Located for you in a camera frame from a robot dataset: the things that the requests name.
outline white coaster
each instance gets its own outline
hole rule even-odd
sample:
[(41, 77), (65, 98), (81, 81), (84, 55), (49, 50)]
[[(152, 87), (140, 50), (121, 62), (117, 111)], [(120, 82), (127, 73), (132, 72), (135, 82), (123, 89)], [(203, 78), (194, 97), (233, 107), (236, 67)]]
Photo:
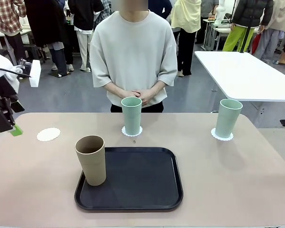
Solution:
[(221, 137), (218, 137), (216, 134), (215, 134), (215, 128), (213, 128), (211, 130), (211, 134), (214, 138), (218, 139), (218, 140), (221, 140), (221, 141), (230, 141), (233, 139), (233, 133), (231, 133), (230, 137), (229, 138), (221, 138)]
[(37, 134), (37, 139), (41, 142), (48, 142), (56, 139), (60, 135), (58, 128), (47, 128)]
[(139, 133), (136, 134), (136, 135), (128, 135), (128, 134), (125, 132), (125, 126), (122, 128), (122, 133), (123, 133), (125, 136), (129, 136), (129, 137), (138, 136), (138, 135), (140, 135), (142, 132), (143, 132), (143, 128), (142, 128), (141, 126), (140, 126), (140, 128), (139, 128)]

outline black tray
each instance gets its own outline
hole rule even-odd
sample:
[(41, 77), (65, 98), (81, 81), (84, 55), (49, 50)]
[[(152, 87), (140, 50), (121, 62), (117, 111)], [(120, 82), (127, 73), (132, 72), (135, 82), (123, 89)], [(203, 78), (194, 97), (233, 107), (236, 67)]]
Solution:
[(163, 211), (183, 198), (175, 155), (157, 147), (107, 147), (106, 180), (90, 186), (82, 173), (77, 205), (90, 211)]

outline yellow top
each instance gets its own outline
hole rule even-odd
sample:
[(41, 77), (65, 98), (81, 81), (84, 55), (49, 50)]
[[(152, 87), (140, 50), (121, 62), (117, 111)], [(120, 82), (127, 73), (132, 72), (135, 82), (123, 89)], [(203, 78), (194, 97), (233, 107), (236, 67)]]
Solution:
[(171, 27), (182, 28), (188, 33), (200, 29), (201, 0), (177, 0), (171, 13)]

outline tan cup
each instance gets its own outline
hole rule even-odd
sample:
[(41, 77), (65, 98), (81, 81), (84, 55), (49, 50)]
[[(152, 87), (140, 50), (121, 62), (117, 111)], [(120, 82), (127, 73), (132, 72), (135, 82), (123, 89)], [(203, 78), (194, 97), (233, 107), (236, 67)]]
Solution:
[(97, 135), (80, 139), (75, 150), (89, 185), (101, 185), (106, 179), (105, 144), (103, 138)]

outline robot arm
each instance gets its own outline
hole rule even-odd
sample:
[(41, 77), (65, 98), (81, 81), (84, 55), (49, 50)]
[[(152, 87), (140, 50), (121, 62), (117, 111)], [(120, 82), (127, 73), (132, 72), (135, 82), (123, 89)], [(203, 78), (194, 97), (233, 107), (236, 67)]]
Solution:
[(0, 132), (14, 129), (13, 111), (16, 113), (24, 111), (17, 97), (19, 89), (17, 75), (29, 77), (31, 86), (38, 87), (40, 73), (39, 60), (33, 60), (33, 64), (23, 60), (20, 65), (13, 66), (7, 58), (0, 55)]

